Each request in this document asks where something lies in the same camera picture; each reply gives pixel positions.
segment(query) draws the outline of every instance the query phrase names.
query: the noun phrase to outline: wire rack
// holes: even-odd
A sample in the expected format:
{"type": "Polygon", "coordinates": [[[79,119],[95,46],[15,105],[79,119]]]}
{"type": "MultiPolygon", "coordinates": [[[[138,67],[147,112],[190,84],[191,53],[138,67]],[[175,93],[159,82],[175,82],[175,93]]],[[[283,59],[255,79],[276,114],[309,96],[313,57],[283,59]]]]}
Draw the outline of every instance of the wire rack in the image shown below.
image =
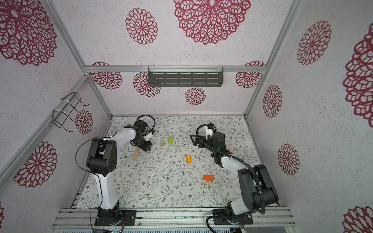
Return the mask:
{"type": "Polygon", "coordinates": [[[67,104],[63,109],[53,109],[53,113],[52,113],[52,123],[53,123],[55,126],[57,126],[58,128],[61,128],[61,127],[62,127],[62,128],[64,128],[67,132],[72,132],[72,131],[67,130],[67,129],[63,126],[63,124],[66,122],[67,119],[70,119],[71,121],[75,122],[75,120],[71,119],[70,114],[71,114],[73,111],[76,111],[76,112],[78,113],[78,110],[76,110],[76,106],[77,106],[79,103],[81,103],[83,106],[88,106],[89,104],[83,104],[83,102],[81,101],[81,100],[82,100],[82,97],[81,97],[77,92],[72,92],[72,93],[68,94],[67,96],[63,97],[62,100],[67,101],[68,104],[67,104]],[[78,101],[77,101],[77,103],[76,103],[75,105],[72,105],[72,104],[71,104],[71,101],[73,101],[74,97],[75,97],[78,101]],[[70,105],[70,106],[72,107],[72,110],[67,114],[66,111],[64,111],[64,110],[65,110],[65,108],[66,108],[68,105],[70,105]],[[57,121],[58,116],[57,116],[57,117],[54,117],[54,113],[57,112],[57,111],[63,113],[63,114],[66,116],[62,123],[61,123],[60,121],[57,121]]]}

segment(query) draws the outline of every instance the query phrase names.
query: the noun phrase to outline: black cable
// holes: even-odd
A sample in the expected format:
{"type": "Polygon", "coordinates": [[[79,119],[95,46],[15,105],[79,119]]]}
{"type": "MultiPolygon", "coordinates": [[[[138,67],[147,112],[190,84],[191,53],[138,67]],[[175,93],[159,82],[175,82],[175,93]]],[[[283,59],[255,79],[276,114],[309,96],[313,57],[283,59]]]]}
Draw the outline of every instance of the black cable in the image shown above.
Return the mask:
{"type": "Polygon", "coordinates": [[[200,136],[199,136],[199,134],[198,134],[198,130],[199,130],[201,127],[204,127],[204,126],[206,126],[206,127],[212,129],[211,126],[206,125],[206,124],[205,124],[205,125],[200,125],[200,126],[198,126],[198,128],[197,128],[197,130],[196,130],[196,132],[195,132],[195,134],[196,134],[196,136],[197,136],[196,139],[198,138],[198,140],[200,141],[200,143],[202,143],[204,146],[208,147],[209,149],[211,149],[211,150],[213,150],[213,151],[216,151],[216,152],[218,152],[218,153],[221,153],[222,155],[228,156],[228,157],[230,157],[230,158],[232,158],[232,159],[238,160],[239,162],[241,162],[243,165],[245,165],[245,166],[249,169],[251,175],[253,176],[253,178],[254,178],[254,180],[255,180],[255,184],[256,184],[256,187],[257,187],[257,191],[258,191],[258,193],[259,193],[259,199],[260,199],[260,207],[261,207],[261,209],[257,209],[257,210],[258,210],[259,213],[261,213],[261,214],[265,214],[265,213],[266,213],[266,204],[265,204],[265,202],[264,202],[263,191],[262,191],[261,186],[260,186],[260,183],[259,183],[259,178],[258,178],[258,176],[256,175],[256,172],[254,171],[254,169],[253,169],[253,168],[252,168],[248,163],[246,163],[244,160],[242,160],[242,159],[240,159],[240,158],[238,158],[238,157],[235,157],[235,156],[233,156],[233,155],[226,154],[226,153],[224,153],[224,152],[218,151],[217,149],[212,148],[211,146],[207,145],[203,140],[200,140],[200,136]]]}
{"type": "Polygon", "coordinates": [[[225,219],[228,219],[228,218],[240,218],[240,217],[243,217],[243,216],[248,216],[249,214],[253,214],[253,213],[255,213],[255,212],[256,212],[256,211],[253,210],[253,211],[250,211],[250,212],[246,212],[246,213],[238,214],[238,215],[232,215],[232,216],[223,216],[223,215],[208,216],[208,217],[206,218],[206,225],[207,225],[207,227],[210,229],[210,231],[211,231],[212,233],[216,233],[216,231],[214,231],[214,230],[211,228],[210,224],[209,224],[209,220],[210,220],[210,219],[212,219],[212,218],[225,218],[225,219]]]}
{"type": "Polygon", "coordinates": [[[77,151],[76,151],[76,153],[75,153],[75,163],[77,164],[77,166],[78,166],[80,169],[82,169],[82,170],[84,170],[84,171],[86,171],[86,172],[92,173],[92,174],[94,174],[94,173],[91,172],[91,171],[85,170],[84,168],[82,168],[81,166],[79,166],[78,161],[76,160],[76,156],[77,156],[77,154],[78,154],[79,149],[80,149],[84,144],[86,144],[87,142],[89,142],[89,141],[91,141],[91,140],[93,140],[93,139],[95,139],[95,138],[110,138],[110,137],[94,137],[94,138],[88,139],[87,141],[83,142],[82,145],[79,146],[79,148],[77,149],[77,151]]]}
{"type": "Polygon", "coordinates": [[[91,219],[91,208],[98,208],[98,207],[100,207],[101,206],[101,204],[102,204],[102,201],[103,201],[103,199],[101,200],[101,203],[100,203],[100,205],[99,206],[91,206],[90,207],[90,223],[91,223],[91,228],[92,228],[92,233],[95,233],[94,232],[94,230],[93,230],[93,226],[92,226],[92,219],[91,219]]]}
{"type": "MultiPolygon", "coordinates": [[[[94,137],[94,138],[91,138],[91,139],[89,139],[89,140],[83,142],[83,144],[79,146],[79,148],[77,149],[77,151],[76,151],[76,153],[75,153],[75,163],[77,164],[77,166],[78,166],[80,169],[82,169],[82,170],[84,170],[84,171],[86,171],[86,172],[92,173],[93,175],[96,175],[96,176],[99,178],[99,176],[98,176],[97,174],[95,174],[95,173],[93,173],[93,172],[91,172],[91,171],[85,170],[84,168],[82,168],[81,166],[79,166],[78,161],[76,160],[76,156],[77,156],[77,154],[78,154],[79,149],[80,149],[84,144],[86,144],[87,142],[89,142],[89,141],[91,141],[91,140],[93,140],[93,139],[95,139],[95,138],[110,138],[110,137],[94,137]]],[[[91,206],[91,207],[90,207],[90,211],[89,211],[89,212],[90,212],[90,223],[91,223],[92,233],[95,233],[95,232],[94,232],[94,230],[93,230],[93,226],[92,226],[92,220],[91,220],[91,208],[98,208],[98,207],[100,207],[101,204],[102,204],[102,201],[104,200],[104,199],[103,199],[103,196],[102,196],[101,181],[98,180],[98,182],[99,182],[99,184],[100,184],[101,203],[100,203],[97,207],[91,206]]]]}
{"type": "Polygon", "coordinates": [[[144,116],[151,117],[151,118],[153,119],[154,125],[153,125],[153,127],[151,128],[151,130],[150,130],[149,132],[153,131],[154,127],[156,126],[156,120],[155,120],[154,117],[152,117],[151,115],[141,115],[141,116],[139,116],[139,117],[136,119],[136,121],[138,121],[138,119],[140,119],[140,118],[142,118],[142,117],[144,117],[144,116]]]}

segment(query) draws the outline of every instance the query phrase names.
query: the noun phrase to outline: yellow cylinder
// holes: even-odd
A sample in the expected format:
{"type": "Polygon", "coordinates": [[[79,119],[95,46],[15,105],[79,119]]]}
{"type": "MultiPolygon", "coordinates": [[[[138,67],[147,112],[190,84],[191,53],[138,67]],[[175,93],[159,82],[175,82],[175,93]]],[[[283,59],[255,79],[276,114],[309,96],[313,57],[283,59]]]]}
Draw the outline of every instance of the yellow cylinder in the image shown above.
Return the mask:
{"type": "Polygon", "coordinates": [[[190,154],[187,154],[186,156],[187,156],[186,162],[187,163],[191,163],[192,162],[192,158],[190,157],[190,154]]]}

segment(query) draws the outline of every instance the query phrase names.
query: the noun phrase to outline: floral tablecloth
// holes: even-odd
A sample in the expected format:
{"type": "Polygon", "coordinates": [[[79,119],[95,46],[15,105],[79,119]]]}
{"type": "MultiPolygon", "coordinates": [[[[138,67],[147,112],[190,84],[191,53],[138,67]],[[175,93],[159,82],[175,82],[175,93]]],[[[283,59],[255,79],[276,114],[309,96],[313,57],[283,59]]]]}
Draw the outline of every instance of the floral tablecloth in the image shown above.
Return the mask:
{"type": "MultiPolygon", "coordinates": [[[[120,207],[220,207],[240,197],[237,174],[222,169],[213,162],[211,152],[193,146],[189,135],[201,124],[214,123],[218,132],[225,133],[227,148],[251,165],[260,164],[243,116],[162,116],[155,117],[155,136],[152,149],[141,151],[126,143],[117,149],[118,163],[114,170],[115,192],[120,207]],[[168,144],[169,136],[174,140],[168,144]],[[192,163],[186,162],[191,154],[192,163]],[[214,181],[203,188],[202,176],[213,175],[214,181]]],[[[133,125],[136,117],[116,117],[108,135],[126,125],[133,125]]],[[[150,118],[142,120],[152,127],[150,118]]],[[[90,174],[77,208],[99,205],[97,186],[90,174]]]]}

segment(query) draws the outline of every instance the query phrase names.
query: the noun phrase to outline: wall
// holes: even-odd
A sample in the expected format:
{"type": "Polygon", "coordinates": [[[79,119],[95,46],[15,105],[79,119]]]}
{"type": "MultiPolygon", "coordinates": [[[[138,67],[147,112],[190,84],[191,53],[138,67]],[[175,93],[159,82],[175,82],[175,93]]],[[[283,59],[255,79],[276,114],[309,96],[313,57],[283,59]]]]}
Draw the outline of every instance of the wall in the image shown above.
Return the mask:
{"type": "MultiPolygon", "coordinates": [[[[112,76],[112,72],[102,74],[112,76]]],[[[224,73],[221,87],[207,88],[152,88],[145,72],[120,76],[123,82],[118,89],[98,85],[112,114],[242,114],[254,93],[254,87],[236,84],[236,73],[224,73]]]]}
{"type": "MultiPolygon", "coordinates": [[[[94,97],[88,83],[78,91],[83,106],[78,103],[73,111],[74,123],[63,125],[72,132],[54,126],[38,148],[9,180],[0,193],[0,232],[47,232],[60,208],[72,204],[84,171],[74,160],[78,147],[86,140],[101,136],[107,124],[106,114],[94,97]]],[[[78,163],[85,167],[90,143],[78,153],[78,163]]]]}
{"type": "MultiPolygon", "coordinates": [[[[38,1],[3,1],[0,6],[3,169],[81,79],[81,73],[38,1]]],[[[108,121],[88,84],[78,92],[84,104],[89,104],[77,105],[78,111],[86,109],[90,114],[73,113],[77,126],[69,120],[64,124],[73,130],[71,133],[53,127],[13,179],[3,186],[0,232],[47,232],[58,210],[69,207],[74,199],[83,176],[74,164],[75,151],[88,138],[101,136],[108,121]]],[[[88,146],[78,155],[81,165],[85,164],[88,146]]]]}
{"type": "Polygon", "coordinates": [[[266,62],[292,1],[192,2],[54,1],[84,61],[111,65],[266,62]]]}
{"type": "Polygon", "coordinates": [[[248,118],[301,232],[373,230],[372,9],[306,1],[248,118]]]}
{"type": "MultiPolygon", "coordinates": [[[[268,60],[292,1],[192,2],[54,1],[87,65],[257,66],[268,60]]],[[[113,114],[242,114],[259,74],[225,73],[222,87],[187,95],[190,88],[149,87],[144,73],[93,78],[113,114]]]]}
{"type": "Polygon", "coordinates": [[[1,3],[0,12],[8,28],[1,27],[0,39],[2,169],[81,74],[38,2],[25,1],[23,7],[1,3]],[[27,10],[40,19],[22,12],[27,10]]]}

